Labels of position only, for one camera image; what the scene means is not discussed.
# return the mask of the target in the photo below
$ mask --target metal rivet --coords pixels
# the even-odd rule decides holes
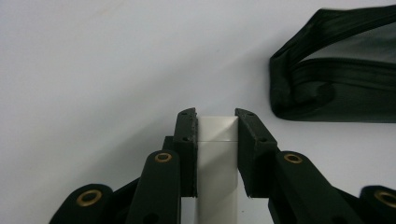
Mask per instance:
[[[374,196],[389,207],[396,208],[396,196],[384,190],[377,190]]]
[[[295,164],[303,162],[303,159],[301,159],[301,157],[299,157],[297,155],[294,155],[294,154],[291,154],[291,153],[286,154],[283,158],[286,161],[291,162],[291,163],[295,163]]]
[[[92,194],[94,197],[92,199],[86,200],[85,197]],[[102,192],[98,189],[90,189],[82,194],[80,194],[77,198],[77,204],[81,207],[86,207],[97,203],[102,198]]]
[[[155,161],[157,162],[167,162],[172,160],[172,155],[169,153],[160,153],[157,156],[155,156]]]

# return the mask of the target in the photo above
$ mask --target black fabric pouch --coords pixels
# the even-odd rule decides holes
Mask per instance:
[[[396,5],[319,10],[270,60],[282,119],[396,122]]]

